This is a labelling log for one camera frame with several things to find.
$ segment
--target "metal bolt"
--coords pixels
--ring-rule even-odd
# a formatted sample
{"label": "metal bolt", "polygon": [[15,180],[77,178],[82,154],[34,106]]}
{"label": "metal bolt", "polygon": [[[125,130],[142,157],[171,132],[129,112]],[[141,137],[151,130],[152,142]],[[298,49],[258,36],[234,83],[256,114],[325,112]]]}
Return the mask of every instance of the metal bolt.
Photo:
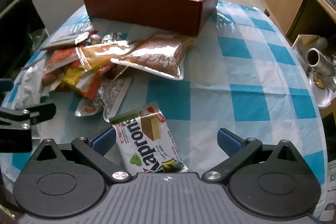
{"label": "metal bolt", "polygon": [[117,179],[117,180],[124,180],[124,179],[128,178],[128,173],[126,173],[124,171],[114,172],[112,174],[112,178]]}
{"label": "metal bolt", "polygon": [[205,177],[210,180],[216,180],[221,178],[221,174],[216,171],[209,171],[205,173]]}
{"label": "metal bolt", "polygon": [[30,128],[30,125],[27,124],[27,123],[23,123],[23,124],[21,125],[21,127],[22,127],[23,129],[29,129],[29,128]]}

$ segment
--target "gray ribbed panel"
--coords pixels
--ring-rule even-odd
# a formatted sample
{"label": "gray ribbed panel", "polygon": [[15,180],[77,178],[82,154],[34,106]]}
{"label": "gray ribbed panel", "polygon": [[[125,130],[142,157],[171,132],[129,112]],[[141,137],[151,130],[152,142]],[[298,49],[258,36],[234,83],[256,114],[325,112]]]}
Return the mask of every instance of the gray ribbed panel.
{"label": "gray ribbed panel", "polygon": [[[55,224],[25,215],[20,224]],[[306,216],[293,221],[270,221],[239,209],[223,187],[204,183],[194,173],[145,174],[111,187],[97,207],[57,224],[316,224]]]}

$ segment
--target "open rectangular box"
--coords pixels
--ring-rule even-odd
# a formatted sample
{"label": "open rectangular box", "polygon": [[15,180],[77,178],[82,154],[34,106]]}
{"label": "open rectangular box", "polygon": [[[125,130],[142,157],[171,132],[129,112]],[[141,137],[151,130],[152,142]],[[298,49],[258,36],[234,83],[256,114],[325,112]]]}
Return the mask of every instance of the open rectangular box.
{"label": "open rectangular box", "polygon": [[91,17],[197,36],[218,0],[84,0]]}

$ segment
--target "checkered tablecloth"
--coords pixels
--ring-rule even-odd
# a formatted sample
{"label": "checkered tablecloth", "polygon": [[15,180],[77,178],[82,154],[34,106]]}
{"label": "checkered tablecloth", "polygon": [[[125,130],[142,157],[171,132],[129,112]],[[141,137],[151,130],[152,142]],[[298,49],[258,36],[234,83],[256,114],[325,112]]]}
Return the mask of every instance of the checkered tablecloth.
{"label": "checkered tablecloth", "polygon": [[[52,37],[71,33],[86,20],[83,6]],[[147,38],[157,31],[104,19],[90,20],[99,34],[121,32],[129,40]],[[30,63],[43,54],[36,53]],[[12,107],[19,84],[20,76],[7,94],[4,107]],[[41,139],[68,143],[106,126],[102,114],[74,116],[80,99],[74,92],[51,93],[48,101],[56,103],[57,114],[36,127]],[[118,113],[152,101],[158,102],[191,171],[201,174],[227,158],[216,141],[221,127],[242,138],[258,138],[264,144],[289,139],[316,175],[322,186],[320,201],[324,200],[327,153],[319,110],[286,39],[261,10],[218,2],[195,48],[184,60],[184,80],[139,71]],[[110,157],[118,164],[117,149],[111,151]],[[9,190],[30,155],[1,154],[1,170]]]}

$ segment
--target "qr code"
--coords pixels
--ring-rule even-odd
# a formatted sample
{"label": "qr code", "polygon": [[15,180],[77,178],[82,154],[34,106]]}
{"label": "qr code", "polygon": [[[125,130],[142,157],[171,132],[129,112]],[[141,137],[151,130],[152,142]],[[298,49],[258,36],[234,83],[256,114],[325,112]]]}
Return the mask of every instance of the qr code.
{"label": "qr code", "polygon": [[329,182],[333,182],[336,181],[336,172],[330,174],[330,181]]}

